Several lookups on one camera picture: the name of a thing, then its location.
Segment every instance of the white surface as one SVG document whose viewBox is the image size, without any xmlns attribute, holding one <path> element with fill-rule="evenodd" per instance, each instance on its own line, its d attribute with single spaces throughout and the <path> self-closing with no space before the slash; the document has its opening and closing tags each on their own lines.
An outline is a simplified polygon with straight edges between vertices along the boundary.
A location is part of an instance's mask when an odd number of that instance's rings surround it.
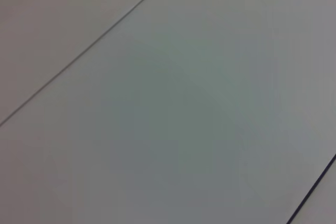
<svg viewBox="0 0 336 224">
<path fill-rule="evenodd" d="M 0 122 L 140 0 L 0 0 Z"/>
<path fill-rule="evenodd" d="M 335 206 L 336 166 L 332 165 L 292 224 L 334 224 Z"/>
<path fill-rule="evenodd" d="M 286 223 L 336 150 L 335 15 L 145 1 L 0 129 L 0 216 Z"/>
</svg>

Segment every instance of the dark line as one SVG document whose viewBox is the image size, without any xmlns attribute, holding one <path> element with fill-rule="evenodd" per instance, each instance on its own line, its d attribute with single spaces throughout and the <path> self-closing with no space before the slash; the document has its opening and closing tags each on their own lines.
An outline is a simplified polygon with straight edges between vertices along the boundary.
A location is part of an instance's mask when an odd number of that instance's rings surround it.
<svg viewBox="0 0 336 224">
<path fill-rule="evenodd" d="M 9 119 L 11 119 L 20 109 L 27 105 L 35 96 L 37 96 L 45 87 L 51 84 L 57 77 L 59 77 L 64 71 L 66 71 L 72 64 L 74 64 L 81 56 L 83 56 L 87 51 L 89 51 L 98 41 L 100 41 L 107 33 L 109 33 L 115 26 L 122 22 L 134 9 L 136 9 L 145 0 L 140 0 L 136 5 L 134 5 L 124 16 L 122 16 L 115 24 L 113 24 L 107 31 L 105 31 L 101 36 L 98 37 L 92 44 L 90 44 L 80 55 L 78 55 L 74 60 L 67 64 L 62 70 L 60 70 L 54 77 L 47 81 L 41 88 L 39 88 L 34 94 L 32 94 L 24 103 L 22 103 L 17 109 L 15 109 L 8 117 L 6 117 L 1 123 L 2 127 Z"/>
<path fill-rule="evenodd" d="M 306 203 L 306 201 L 308 200 L 308 198 L 310 197 L 310 195 L 314 192 L 314 190 L 316 189 L 316 187 L 318 186 L 318 184 L 321 182 L 322 178 L 328 172 L 329 168 L 332 166 L 332 164 L 334 163 L 335 160 L 336 160 L 336 154 L 334 155 L 334 157 L 332 158 L 332 160 L 329 162 L 329 164 L 326 166 L 326 168 L 324 169 L 324 171 L 322 172 L 322 174 L 320 175 L 320 177 L 316 180 L 316 182 L 314 183 L 314 185 L 312 186 L 312 188 L 309 190 L 309 192 L 307 193 L 307 195 L 304 197 L 303 201 L 300 203 L 300 205 L 298 206 L 298 208 L 295 210 L 294 214 L 289 218 L 289 220 L 287 221 L 287 224 L 291 224 L 292 223 L 292 221 L 295 219 L 295 216 L 299 213 L 299 211 L 301 210 L 301 208 L 304 206 L 304 204 Z"/>
</svg>

